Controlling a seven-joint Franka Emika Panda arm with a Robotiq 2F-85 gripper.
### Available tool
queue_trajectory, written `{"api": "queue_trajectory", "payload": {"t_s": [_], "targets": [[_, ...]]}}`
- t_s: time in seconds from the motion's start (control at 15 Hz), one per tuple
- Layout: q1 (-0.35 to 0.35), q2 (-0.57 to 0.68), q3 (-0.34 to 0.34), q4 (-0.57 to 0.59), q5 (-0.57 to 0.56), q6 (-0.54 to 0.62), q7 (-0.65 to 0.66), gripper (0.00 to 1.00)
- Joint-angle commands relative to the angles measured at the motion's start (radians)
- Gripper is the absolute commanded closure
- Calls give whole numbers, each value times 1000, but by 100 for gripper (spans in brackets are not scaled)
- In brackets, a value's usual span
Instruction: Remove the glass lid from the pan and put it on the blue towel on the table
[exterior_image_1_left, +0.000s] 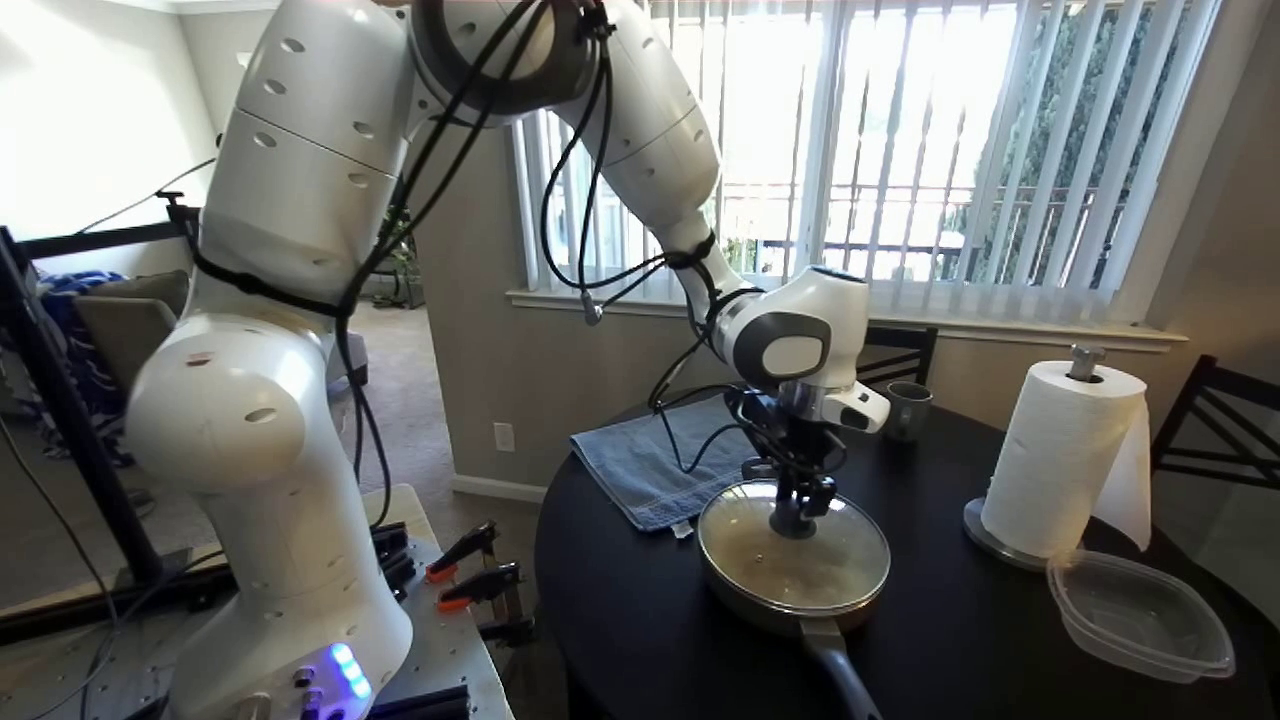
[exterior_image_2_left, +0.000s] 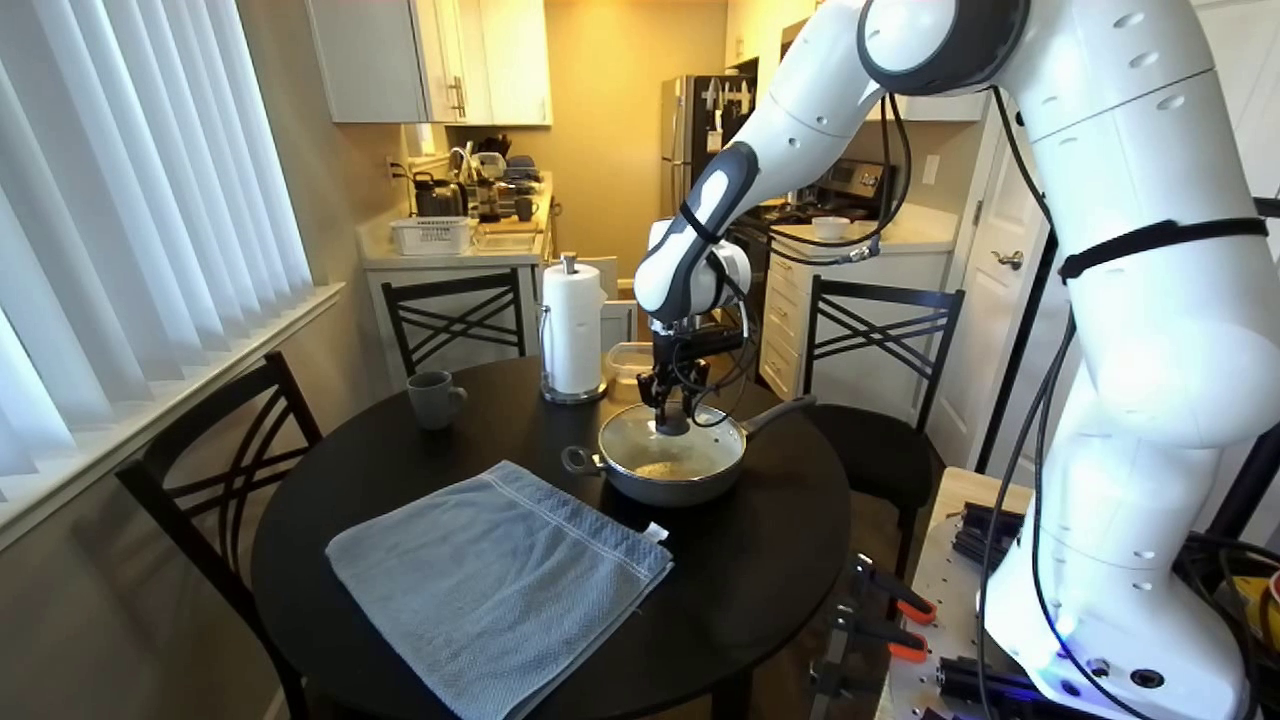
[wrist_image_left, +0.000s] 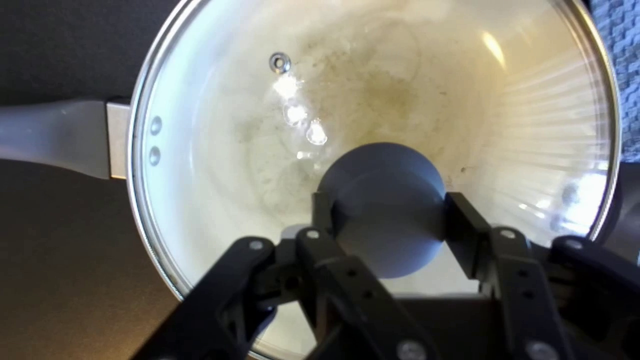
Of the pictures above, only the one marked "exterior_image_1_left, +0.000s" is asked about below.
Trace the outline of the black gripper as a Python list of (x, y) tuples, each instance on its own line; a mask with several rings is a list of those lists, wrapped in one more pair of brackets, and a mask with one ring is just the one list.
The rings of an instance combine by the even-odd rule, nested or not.
[(777, 537), (799, 537), (791, 482), (807, 482), (806, 516), (825, 516), (835, 500), (831, 456), (842, 451), (842, 438), (829, 423), (807, 419), (806, 408), (806, 392), (777, 392), (756, 385), (729, 392), (732, 419), (756, 448), (760, 468), (777, 475), (777, 500), (770, 516)]

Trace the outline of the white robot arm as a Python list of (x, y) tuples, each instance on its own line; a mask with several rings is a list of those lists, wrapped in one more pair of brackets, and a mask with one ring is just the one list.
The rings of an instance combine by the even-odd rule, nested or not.
[(173, 720), (369, 720), (406, 669), (415, 627), (361, 496), (385, 438), (341, 429), (331, 395), (355, 385), (355, 304), (470, 162), (445, 135), (525, 113), (573, 129), (591, 188), (680, 276), (695, 342), (780, 404), (756, 442), (787, 468), (787, 506), (831, 506), (829, 432), (887, 419), (860, 382), (856, 276), (756, 288), (723, 262), (711, 131), (638, 0), (281, 0), (221, 142), (185, 312), (126, 412), (127, 451), (195, 496), (235, 582), (176, 661)]

